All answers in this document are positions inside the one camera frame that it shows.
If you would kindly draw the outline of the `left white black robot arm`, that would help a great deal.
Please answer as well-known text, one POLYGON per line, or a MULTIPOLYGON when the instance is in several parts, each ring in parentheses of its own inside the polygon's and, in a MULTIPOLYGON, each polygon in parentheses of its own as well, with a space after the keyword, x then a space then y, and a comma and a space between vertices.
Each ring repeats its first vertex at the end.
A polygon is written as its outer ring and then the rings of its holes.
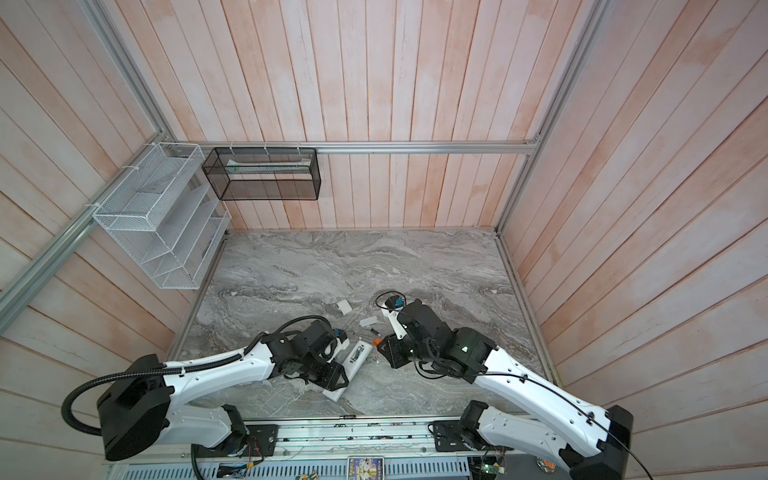
POLYGON ((196 360, 162 363, 154 355, 135 361, 99 398, 105 457, 121 461, 155 445, 197 445, 234 456, 249 450, 250 432, 237 407, 195 406, 227 388, 276 377, 339 390, 349 379, 336 359, 349 344, 345 331, 320 316, 299 331, 288 322, 257 335, 246 347, 196 360))

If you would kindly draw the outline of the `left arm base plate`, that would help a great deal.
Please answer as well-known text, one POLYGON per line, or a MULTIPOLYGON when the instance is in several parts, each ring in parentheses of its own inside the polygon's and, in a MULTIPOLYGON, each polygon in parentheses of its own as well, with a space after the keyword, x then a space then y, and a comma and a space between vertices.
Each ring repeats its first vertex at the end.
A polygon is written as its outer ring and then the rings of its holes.
POLYGON ((278 440, 277 424, 246 424, 243 432, 236 431, 213 448, 198 447, 199 458, 272 457, 278 440))

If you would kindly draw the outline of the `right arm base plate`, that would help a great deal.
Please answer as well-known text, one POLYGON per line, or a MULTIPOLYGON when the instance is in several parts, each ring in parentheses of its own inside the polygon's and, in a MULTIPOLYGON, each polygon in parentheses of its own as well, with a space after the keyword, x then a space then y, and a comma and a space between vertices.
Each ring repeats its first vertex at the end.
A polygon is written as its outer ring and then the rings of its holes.
POLYGON ((502 452, 508 447, 487 441, 475 427, 462 420, 438 420, 428 424, 428 431, 438 452, 502 452))

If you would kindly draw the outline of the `white TV remote battery cover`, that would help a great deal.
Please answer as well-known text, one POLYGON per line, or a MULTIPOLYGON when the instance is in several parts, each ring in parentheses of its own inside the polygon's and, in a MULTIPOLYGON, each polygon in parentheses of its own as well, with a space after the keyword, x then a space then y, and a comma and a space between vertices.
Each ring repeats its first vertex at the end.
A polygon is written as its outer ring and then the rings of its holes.
POLYGON ((379 319, 375 316, 367 317, 359 321, 359 325, 363 328, 369 328, 379 322, 379 319))

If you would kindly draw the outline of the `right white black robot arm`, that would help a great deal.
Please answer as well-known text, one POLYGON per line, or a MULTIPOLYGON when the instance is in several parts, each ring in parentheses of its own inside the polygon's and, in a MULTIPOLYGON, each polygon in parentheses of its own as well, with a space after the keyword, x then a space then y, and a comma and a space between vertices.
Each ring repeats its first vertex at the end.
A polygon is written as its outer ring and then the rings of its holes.
POLYGON ((411 363, 429 380, 454 378, 488 390, 527 412, 522 418, 473 400, 457 421, 434 428, 436 446, 517 450, 550 461, 573 479, 621 479, 633 454, 633 415, 581 400, 523 366, 491 338, 453 329, 421 300, 397 291, 375 304, 393 334, 376 345, 394 369, 411 363))

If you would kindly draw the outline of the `long white TV remote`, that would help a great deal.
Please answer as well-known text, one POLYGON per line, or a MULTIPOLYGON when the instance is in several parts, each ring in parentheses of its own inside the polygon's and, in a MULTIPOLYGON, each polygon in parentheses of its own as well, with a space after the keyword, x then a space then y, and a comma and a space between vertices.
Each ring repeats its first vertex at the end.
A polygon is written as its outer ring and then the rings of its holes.
MULTIPOLYGON (((357 375, 372 350, 373 345, 362 340, 358 340, 355 346, 350 349, 349 354, 342 362, 345 374, 343 378, 346 379, 347 384, 350 384, 357 375)), ((322 394, 333 402, 337 402, 345 390, 346 387, 339 387, 335 390, 324 390, 322 394)))

